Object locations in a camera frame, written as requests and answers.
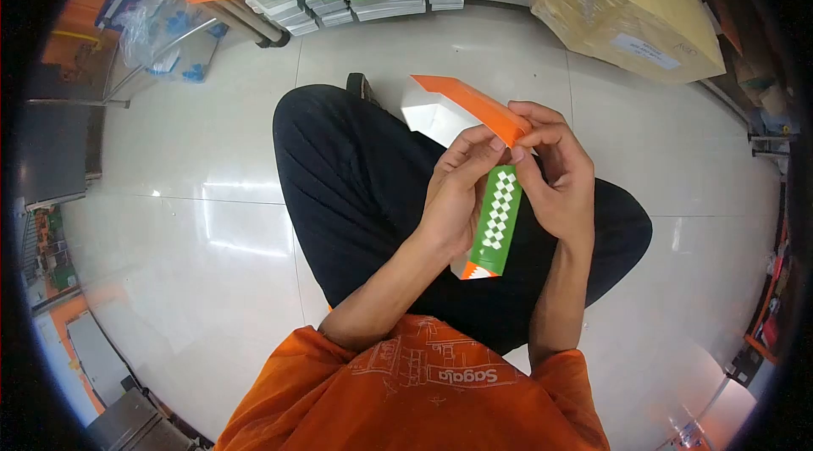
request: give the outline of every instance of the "label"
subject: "label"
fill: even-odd
[[[636,56],[649,59],[664,70],[672,70],[680,66],[677,60],[669,58],[662,51],[647,44],[644,40],[637,39],[635,36],[626,33],[619,33],[610,43]]]

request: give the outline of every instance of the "white tile floor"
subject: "white tile floor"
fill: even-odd
[[[654,449],[706,406],[763,283],[778,172],[704,91],[568,53],[530,14],[484,6],[280,50],[232,33],[205,84],[136,83],[129,110],[108,110],[104,176],[64,216],[94,312],[144,385],[214,440],[270,352],[327,313],[279,191],[271,116],[294,86],[343,85],[351,71],[391,110],[402,78],[428,73],[561,111],[597,175],[655,228],[585,316],[580,347],[612,447]],[[522,350],[510,357],[528,369]]]

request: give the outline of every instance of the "knee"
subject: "knee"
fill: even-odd
[[[275,149],[285,149],[291,141],[307,136],[308,131],[331,122],[345,93],[328,84],[311,84],[285,93],[271,122]]]
[[[629,192],[612,183],[597,180],[596,225],[615,236],[630,255],[641,258],[652,241],[652,220]]]

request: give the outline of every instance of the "black pants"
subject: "black pants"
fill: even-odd
[[[293,227],[331,306],[386,263],[415,230],[444,148],[382,109],[327,85],[290,91],[274,113],[279,180]],[[592,304],[649,246],[652,224],[621,188],[596,180]],[[523,195],[500,278],[460,280],[447,268],[412,305],[499,354],[528,342],[528,322],[556,239]]]

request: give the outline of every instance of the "orange t-shirt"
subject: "orange t-shirt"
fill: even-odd
[[[285,339],[220,435],[248,449],[609,449],[584,356],[530,377],[433,317],[361,354],[307,326]]]

